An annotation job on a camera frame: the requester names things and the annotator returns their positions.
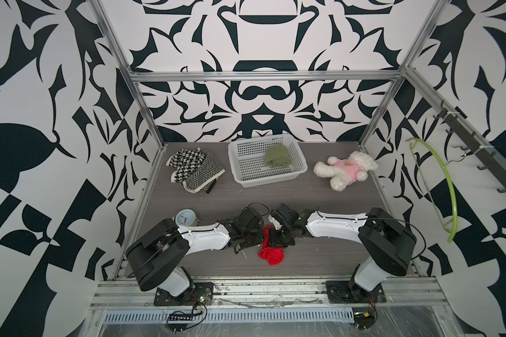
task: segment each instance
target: ventilation grille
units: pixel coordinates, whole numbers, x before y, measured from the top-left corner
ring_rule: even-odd
[[[160,324],[167,321],[174,309],[162,310],[107,310],[104,324]],[[187,323],[201,319],[196,316]],[[352,309],[338,308],[252,308],[212,309],[203,323],[277,323],[277,322],[341,322],[354,321]]]

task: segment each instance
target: green clothes hanger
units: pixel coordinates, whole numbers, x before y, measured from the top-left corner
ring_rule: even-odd
[[[416,163],[416,166],[418,167],[418,171],[420,172],[420,176],[422,177],[422,180],[424,181],[424,185],[427,190],[427,194],[429,195],[429,198],[431,199],[433,207],[435,208],[435,211],[437,212],[437,216],[439,218],[440,224],[442,225],[442,228],[444,228],[444,230],[447,233],[450,233],[450,236],[448,237],[448,242],[452,242],[452,240],[455,237],[455,233],[457,232],[458,216],[457,216],[457,200],[455,199],[454,185],[452,183],[452,179],[450,178],[450,173],[448,173],[448,170],[446,169],[446,165],[448,165],[449,162],[444,164],[442,159],[440,158],[440,156],[437,154],[437,152],[428,143],[426,143],[425,141],[423,141],[419,138],[409,138],[406,141],[407,142],[414,141],[413,143],[409,144],[410,148],[411,148],[412,158],[414,159],[414,162]],[[416,144],[418,144],[418,143],[423,144],[431,152],[433,157],[435,157],[435,159],[437,159],[437,162],[439,163],[440,167],[442,168],[442,171],[444,172],[444,175],[446,176],[446,182],[448,183],[448,189],[450,190],[450,198],[452,199],[452,219],[446,223],[444,223],[444,220],[443,220],[443,217],[439,211],[439,208],[437,207],[437,205],[435,205],[435,202],[433,201],[433,197],[431,196],[431,191],[429,190],[429,187],[427,186],[427,183],[424,178],[424,173],[422,172],[420,165],[418,164],[418,161],[416,160],[416,156],[414,155],[413,149],[416,146]]]

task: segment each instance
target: zip tie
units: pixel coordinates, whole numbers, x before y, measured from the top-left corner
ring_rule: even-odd
[[[480,150],[483,150],[485,148],[495,148],[493,145],[480,145],[478,147],[478,150],[476,150],[476,152],[480,151]]]

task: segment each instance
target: teddy bear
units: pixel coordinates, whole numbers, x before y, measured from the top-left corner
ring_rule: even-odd
[[[328,165],[319,161],[313,172],[321,178],[331,178],[332,189],[341,192],[353,182],[367,179],[367,171],[376,170],[378,167],[369,154],[354,151],[347,159],[329,157]]]

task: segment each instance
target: red knitted towel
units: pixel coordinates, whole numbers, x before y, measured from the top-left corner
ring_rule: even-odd
[[[283,255],[283,248],[268,247],[268,238],[270,236],[270,227],[264,227],[264,241],[262,242],[262,250],[258,253],[259,258],[268,261],[270,266],[280,264],[285,257]]]

